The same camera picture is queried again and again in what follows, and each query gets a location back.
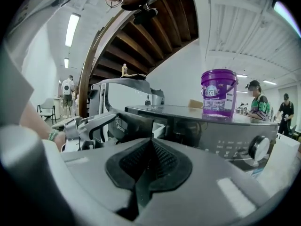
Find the plastic handle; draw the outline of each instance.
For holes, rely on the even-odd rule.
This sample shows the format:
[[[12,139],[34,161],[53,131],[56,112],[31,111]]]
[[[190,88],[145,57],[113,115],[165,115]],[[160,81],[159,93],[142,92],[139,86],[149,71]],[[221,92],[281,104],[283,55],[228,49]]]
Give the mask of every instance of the plastic handle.
[[[229,88],[227,89],[227,91],[225,92],[225,94],[227,94],[230,90],[232,90],[234,88],[234,86],[236,86],[238,84],[238,80],[234,82],[234,84]],[[209,98],[209,99],[214,99],[214,98],[217,98],[217,97],[220,97],[220,96],[223,96],[223,94],[221,95],[216,95],[216,96],[204,96],[203,93],[201,92],[202,96],[204,99],[206,98]]]

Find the person in white shirt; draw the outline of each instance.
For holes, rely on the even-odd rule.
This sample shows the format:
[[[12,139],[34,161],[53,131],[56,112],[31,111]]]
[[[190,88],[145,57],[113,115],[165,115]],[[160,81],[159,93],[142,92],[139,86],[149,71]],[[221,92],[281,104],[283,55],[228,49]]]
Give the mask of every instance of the person in white shirt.
[[[62,94],[63,94],[63,118],[71,117],[72,110],[72,92],[74,88],[73,76],[69,75],[68,79],[62,82]]]

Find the person in black clothing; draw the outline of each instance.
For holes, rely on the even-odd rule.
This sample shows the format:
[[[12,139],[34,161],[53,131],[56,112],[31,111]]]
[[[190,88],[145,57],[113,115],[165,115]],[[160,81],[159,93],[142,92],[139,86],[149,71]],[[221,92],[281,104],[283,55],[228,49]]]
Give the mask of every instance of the person in black clothing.
[[[289,101],[288,94],[284,94],[284,102],[281,103],[279,111],[277,112],[277,115],[275,117],[278,117],[279,114],[283,112],[282,114],[282,120],[280,122],[278,133],[288,136],[288,131],[291,127],[291,122],[293,118],[293,103]]]

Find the cap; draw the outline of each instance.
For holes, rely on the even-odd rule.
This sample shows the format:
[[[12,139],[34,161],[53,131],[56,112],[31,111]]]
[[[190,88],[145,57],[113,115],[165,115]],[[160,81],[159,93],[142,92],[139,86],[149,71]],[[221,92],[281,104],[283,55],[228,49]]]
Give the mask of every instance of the cap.
[[[246,85],[246,89],[250,88],[251,86],[260,86],[260,83],[258,81],[251,81]]]
[[[140,0],[137,3],[129,4],[129,5],[121,5],[123,10],[127,11],[135,11],[139,9],[139,6],[143,6],[144,4],[148,3],[150,0]]]

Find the hand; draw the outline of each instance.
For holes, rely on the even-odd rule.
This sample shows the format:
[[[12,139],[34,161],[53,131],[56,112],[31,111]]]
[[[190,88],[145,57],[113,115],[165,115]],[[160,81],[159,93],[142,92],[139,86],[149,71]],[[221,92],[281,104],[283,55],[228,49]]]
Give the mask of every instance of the hand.
[[[57,136],[54,139],[54,142],[58,148],[58,150],[61,152],[62,146],[66,144],[66,134],[63,131],[60,131]]]

